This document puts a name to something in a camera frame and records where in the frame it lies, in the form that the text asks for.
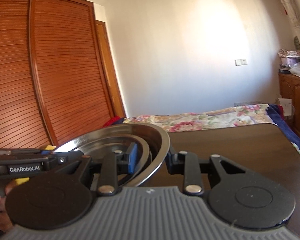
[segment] wall socket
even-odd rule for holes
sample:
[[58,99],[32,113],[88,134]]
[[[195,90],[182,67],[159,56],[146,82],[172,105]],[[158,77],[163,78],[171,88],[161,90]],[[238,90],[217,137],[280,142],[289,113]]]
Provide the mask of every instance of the wall socket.
[[248,102],[241,102],[241,103],[234,103],[234,106],[251,106],[251,105],[259,105],[261,101],[248,101]]
[[241,59],[235,59],[234,63],[236,66],[242,66],[242,65],[247,65],[247,60],[245,58],[241,58]]

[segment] red cloth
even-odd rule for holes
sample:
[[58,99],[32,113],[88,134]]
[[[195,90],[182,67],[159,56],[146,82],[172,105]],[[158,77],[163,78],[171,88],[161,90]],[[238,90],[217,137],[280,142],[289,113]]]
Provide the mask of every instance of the red cloth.
[[110,126],[111,124],[113,124],[114,122],[120,120],[121,118],[119,116],[115,116],[114,118],[111,118],[108,122],[106,122],[103,127],[107,127]]
[[281,118],[284,120],[283,107],[280,106],[280,105],[278,105],[278,107],[279,107],[279,110],[280,110],[280,116],[281,116]]

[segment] stainless steel bowl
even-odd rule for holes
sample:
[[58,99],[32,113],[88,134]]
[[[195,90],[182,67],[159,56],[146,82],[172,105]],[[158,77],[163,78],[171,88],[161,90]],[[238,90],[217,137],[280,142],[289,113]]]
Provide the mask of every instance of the stainless steel bowl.
[[135,168],[134,176],[131,176],[125,183],[126,186],[139,186],[144,183],[162,164],[169,151],[170,138],[168,133],[159,126],[148,123],[127,123],[108,126],[99,130],[79,136],[60,147],[53,152],[67,152],[71,150],[81,150],[86,155],[96,152],[101,145],[106,144],[109,150],[125,150],[127,143],[136,142],[138,149],[142,151],[150,150],[152,162],[144,168],[148,157],[146,154],[139,155],[138,165]]

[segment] louvered wardrobe door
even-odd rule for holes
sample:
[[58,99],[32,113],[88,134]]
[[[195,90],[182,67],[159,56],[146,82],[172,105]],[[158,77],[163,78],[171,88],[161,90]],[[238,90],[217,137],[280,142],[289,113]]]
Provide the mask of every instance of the louvered wardrobe door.
[[0,0],[0,147],[49,144],[28,58],[29,0]]
[[39,82],[59,144],[101,128],[111,118],[89,9],[67,0],[35,0]]

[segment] bed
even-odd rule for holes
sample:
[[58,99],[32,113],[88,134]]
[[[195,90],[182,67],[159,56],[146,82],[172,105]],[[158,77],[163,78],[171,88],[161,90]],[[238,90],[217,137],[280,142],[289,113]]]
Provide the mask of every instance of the bed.
[[229,107],[205,113],[175,115],[140,115],[122,118],[115,123],[146,122],[160,126],[167,132],[207,130],[235,126],[271,123],[277,125],[300,154],[300,138],[281,117],[279,106],[260,104]]

